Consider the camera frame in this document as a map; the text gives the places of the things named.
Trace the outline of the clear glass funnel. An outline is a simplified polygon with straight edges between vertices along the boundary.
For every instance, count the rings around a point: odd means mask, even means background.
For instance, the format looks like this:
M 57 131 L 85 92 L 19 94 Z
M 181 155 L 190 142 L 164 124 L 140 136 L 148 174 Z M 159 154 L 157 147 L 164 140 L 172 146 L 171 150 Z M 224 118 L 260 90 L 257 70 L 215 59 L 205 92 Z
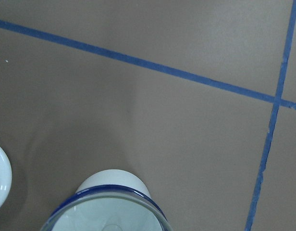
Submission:
M 68 208 L 52 231 L 163 231 L 156 215 L 144 204 L 121 196 L 102 196 Z

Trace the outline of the white blue-rimmed enamel cup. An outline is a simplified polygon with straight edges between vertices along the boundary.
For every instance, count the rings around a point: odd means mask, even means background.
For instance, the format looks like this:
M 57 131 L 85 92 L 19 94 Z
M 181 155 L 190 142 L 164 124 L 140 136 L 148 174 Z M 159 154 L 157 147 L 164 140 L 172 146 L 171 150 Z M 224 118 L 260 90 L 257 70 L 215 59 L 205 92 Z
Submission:
M 136 175 L 108 169 L 88 177 L 44 223 L 43 231 L 171 231 Z

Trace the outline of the small white bowl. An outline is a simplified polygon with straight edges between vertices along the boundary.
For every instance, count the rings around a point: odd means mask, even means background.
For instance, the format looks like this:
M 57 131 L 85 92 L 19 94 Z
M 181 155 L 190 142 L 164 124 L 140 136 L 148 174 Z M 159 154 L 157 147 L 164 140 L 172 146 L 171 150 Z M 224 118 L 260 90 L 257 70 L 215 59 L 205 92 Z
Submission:
M 12 167 L 10 161 L 0 147 L 0 208 L 6 201 L 12 185 Z

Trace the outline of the brown paper table cover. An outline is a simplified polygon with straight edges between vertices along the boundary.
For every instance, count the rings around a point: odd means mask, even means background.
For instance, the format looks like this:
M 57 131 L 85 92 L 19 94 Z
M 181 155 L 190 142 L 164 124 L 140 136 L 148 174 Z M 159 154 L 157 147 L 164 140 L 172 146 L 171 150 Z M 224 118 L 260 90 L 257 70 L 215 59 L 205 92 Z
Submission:
M 0 0 L 0 231 L 92 174 L 175 231 L 296 231 L 296 0 Z

